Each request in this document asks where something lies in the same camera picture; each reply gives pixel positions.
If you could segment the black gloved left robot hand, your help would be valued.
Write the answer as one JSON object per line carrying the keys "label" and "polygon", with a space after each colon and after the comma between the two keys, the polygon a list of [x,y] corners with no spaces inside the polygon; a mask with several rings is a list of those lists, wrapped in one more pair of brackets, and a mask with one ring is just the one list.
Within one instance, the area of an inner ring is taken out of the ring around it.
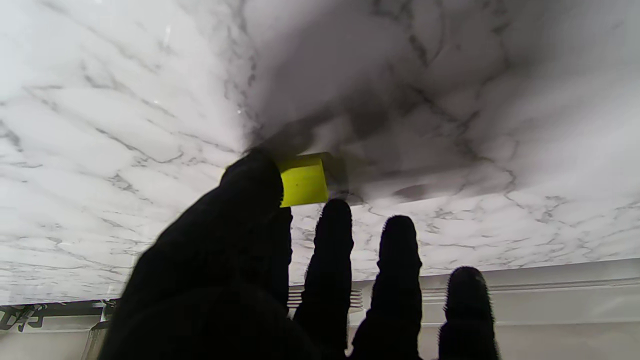
{"label": "black gloved left robot hand", "polygon": [[387,219],[371,303],[352,342],[352,212],[325,203],[301,303],[289,317],[291,222],[281,174],[251,150],[137,260],[110,319],[101,360],[418,360],[418,235]]}

